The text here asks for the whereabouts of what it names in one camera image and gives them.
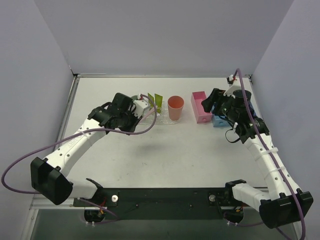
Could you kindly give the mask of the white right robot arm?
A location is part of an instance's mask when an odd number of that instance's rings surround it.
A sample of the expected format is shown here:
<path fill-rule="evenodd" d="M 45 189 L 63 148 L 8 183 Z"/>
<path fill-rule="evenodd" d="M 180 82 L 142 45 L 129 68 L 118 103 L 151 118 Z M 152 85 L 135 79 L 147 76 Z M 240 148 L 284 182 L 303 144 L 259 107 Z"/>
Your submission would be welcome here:
<path fill-rule="evenodd" d="M 251 153 L 268 189 L 262 192 L 239 179 L 225 184 L 226 196 L 229 201 L 239 201 L 254 208 L 262 222 L 274 229 L 300 221 L 314 199 L 290 177 L 267 125 L 251 106 L 251 95 L 251 92 L 240 89 L 226 95 L 224 90 L 214 88 L 201 105 L 206 113 L 222 117 L 233 127 L 241 143 Z"/>

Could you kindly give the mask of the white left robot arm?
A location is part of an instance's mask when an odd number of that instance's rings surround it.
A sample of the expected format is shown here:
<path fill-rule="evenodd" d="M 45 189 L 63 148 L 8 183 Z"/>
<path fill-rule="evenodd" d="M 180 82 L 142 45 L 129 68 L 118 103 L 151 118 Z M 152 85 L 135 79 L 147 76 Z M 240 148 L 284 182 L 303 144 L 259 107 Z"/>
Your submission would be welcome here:
<path fill-rule="evenodd" d="M 45 158 L 36 157 L 31 162 L 31 186 L 55 205 L 63 203 L 75 189 L 67 176 L 76 162 L 110 130 L 133 133 L 148 107 L 142 96 L 134 100 L 116 93 L 111 102 L 90 112 L 75 137 L 70 137 Z"/>

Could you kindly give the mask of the yellow toothpaste tube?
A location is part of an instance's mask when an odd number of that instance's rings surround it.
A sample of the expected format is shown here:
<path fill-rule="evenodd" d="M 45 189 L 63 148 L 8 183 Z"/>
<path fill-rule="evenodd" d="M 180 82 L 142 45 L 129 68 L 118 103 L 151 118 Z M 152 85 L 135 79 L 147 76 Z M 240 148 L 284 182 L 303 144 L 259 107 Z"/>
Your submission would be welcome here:
<path fill-rule="evenodd" d="M 162 112 L 163 96 L 155 93 L 154 100 L 156 105 L 156 112 L 160 114 Z"/>
<path fill-rule="evenodd" d="M 151 95 L 150 93 L 147 94 L 148 96 L 148 103 L 150 105 L 151 108 L 154 107 L 155 102 L 155 97 L 153 95 Z"/>

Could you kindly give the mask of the orange plastic cup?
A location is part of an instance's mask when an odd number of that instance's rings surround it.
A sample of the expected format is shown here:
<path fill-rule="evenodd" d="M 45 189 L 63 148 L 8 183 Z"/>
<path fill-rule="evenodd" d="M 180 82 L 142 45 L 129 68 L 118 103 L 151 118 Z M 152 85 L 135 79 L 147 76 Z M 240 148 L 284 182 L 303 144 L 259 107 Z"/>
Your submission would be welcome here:
<path fill-rule="evenodd" d="M 169 118 L 172 121 L 177 121 L 180 119 L 184 104 L 185 104 L 184 99 L 177 95 L 171 96 L 168 99 L 167 101 L 168 114 L 169 114 Z"/>

